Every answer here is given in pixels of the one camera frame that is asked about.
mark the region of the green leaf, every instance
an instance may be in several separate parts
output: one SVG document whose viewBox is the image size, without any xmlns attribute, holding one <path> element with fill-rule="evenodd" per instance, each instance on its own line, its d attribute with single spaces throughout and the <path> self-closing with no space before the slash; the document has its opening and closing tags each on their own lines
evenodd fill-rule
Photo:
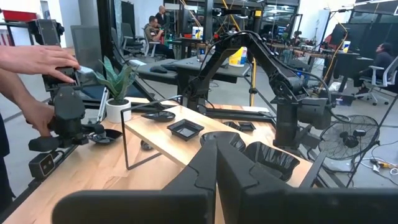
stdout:
<svg viewBox="0 0 398 224">
<path fill-rule="evenodd" d="M 116 79 L 117 75 L 114 72 L 113 66 L 111 64 L 111 61 L 109 60 L 109 58 L 104 57 L 104 62 L 101 62 L 106 70 L 106 79 L 108 81 L 110 81 L 111 83 L 113 83 L 113 85 L 116 83 Z"/>
<path fill-rule="evenodd" d="M 124 80 L 126 79 L 126 76 L 130 75 L 130 73 L 131 73 L 131 67 L 126 67 L 126 68 L 123 67 L 122 72 L 119 74 L 120 80 L 117 82 L 117 84 L 114 87 L 117 91 L 121 91 L 123 89 L 123 85 L 125 82 Z"/>
<path fill-rule="evenodd" d="M 109 81 L 107 81 L 101 73 L 96 72 L 95 76 L 97 77 L 97 80 L 100 84 L 107 86 L 109 90 L 111 90 L 112 95 L 118 95 L 118 92 L 114 89 L 112 84 Z"/>
<path fill-rule="evenodd" d="M 115 97 L 116 101 L 122 101 L 127 93 L 127 88 L 132 84 L 130 81 L 130 73 L 124 74 L 123 86 L 118 96 Z"/>
</svg>

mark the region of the white pot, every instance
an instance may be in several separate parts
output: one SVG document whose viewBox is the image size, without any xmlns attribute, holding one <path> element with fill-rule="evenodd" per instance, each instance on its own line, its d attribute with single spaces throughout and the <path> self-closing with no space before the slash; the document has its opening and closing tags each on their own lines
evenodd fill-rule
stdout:
<svg viewBox="0 0 398 224">
<path fill-rule="evenodd" d="M 128 102 L 125 105 L 112 105 L 112 104 L 109 104 L 110 101 L 113 101 L 113 98 L 108 99 L 106 101 L 106 118 L 109 122 L 121 123 L 122 118 L 120 115 L 120 111 L 123 109 L 130 108 L 131 102 L 128 100 Z M 124 122 L 129 121 L 131 119 L 131 111 L 125 111 L 123 113 L 123 118 L 124 118 Z"/>
</svg>

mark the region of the potted plant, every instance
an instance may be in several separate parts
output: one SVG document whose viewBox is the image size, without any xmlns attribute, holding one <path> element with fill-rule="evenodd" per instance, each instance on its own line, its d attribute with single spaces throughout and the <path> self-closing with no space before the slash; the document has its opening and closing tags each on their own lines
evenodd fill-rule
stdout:
<svg viewBox="0 0 398 224">
<path fill-rule="evenodd" d="M 106 78 L 96 72 L 95 75 L 100 84 L 105 85 L 110 90 L 113 98 L 106 101 L 106 115 L 109 122 L 120 123 L 120 111 L 131 107 L 129 100 L 125 99 L 127 88 L 134 82 L 136 78 L 135 71 L 129 65 L 124 65 L 119 74 L 116 74 L 109 58 L 104 57 L 103 65 L 106 70 Z M 124 121 L 131 119 L 131 112 L 126 111 L 123 113 Z"/>
</svg>

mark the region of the white container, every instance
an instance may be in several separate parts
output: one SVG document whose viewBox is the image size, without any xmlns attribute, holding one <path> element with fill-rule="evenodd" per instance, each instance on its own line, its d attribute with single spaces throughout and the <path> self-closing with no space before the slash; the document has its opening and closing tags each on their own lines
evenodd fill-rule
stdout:
<svg viewBox="0 0 398 224">
<path fill-rule="evenodd" d="M 247 55 L 248 49 L 241 47 L 235 54 L 229 56 L 229 65 L 233 67 L 244 67 Z"/>
<path fill-rule="evenodd" d="M 347 53 L 349 49 L 349 45 L 351 44 L 351 41 L 344 41 L 343 43 L 343 52 Z"/>
<path fill-rule="evenodd" d="M 199 32 L 199 27 L 192 27 L 192 38 L 196 39 L 197 32 Z"/>
<path fill-rule="evenodd" d="M 127 109 L 131 107 L 131 102 L 127 100 L 127 103 L 124 105 L 112 105 L 109 102 L 113 101 L 112 99 L 108 99 L 106 101 L 106 118 L 109 122 L 112 123 L 121 123 L 122 118 L 120 115 L 120 111 L 123 109 Z M 125 111 L 123 113 L 124 122 L 131 120 L 131 111 Z"/>
<path fill-rule="evenodd" d="M 200 33 L 199 34 L 199 39 L 203 40 L 203 27 L 199 27 L 198 29 L 199 29 L 198 32 Z"/>
</svg>

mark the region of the black square tray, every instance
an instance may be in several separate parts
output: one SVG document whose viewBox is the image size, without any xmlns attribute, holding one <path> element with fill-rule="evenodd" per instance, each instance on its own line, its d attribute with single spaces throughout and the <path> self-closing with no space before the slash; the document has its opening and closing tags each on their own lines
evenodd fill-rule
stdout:
<svg viewBox="0 0 398 224">
<path fill-rule="evenodd" d="M 254 131 L 256 127 L 252 124 L 252 122 L 239 122 L 239 125 L 242 131 Z"/>
<path fill-rule="evenodd" d="M 176 135 L 177 137 L 188 141 L 189 139 L 197 136 L 199 132 L 204 129 L 204 127 L 187 119 L 183 119 L 167 126 L 167 129 L 169 129 L 172 134 Z"/>
</svg>

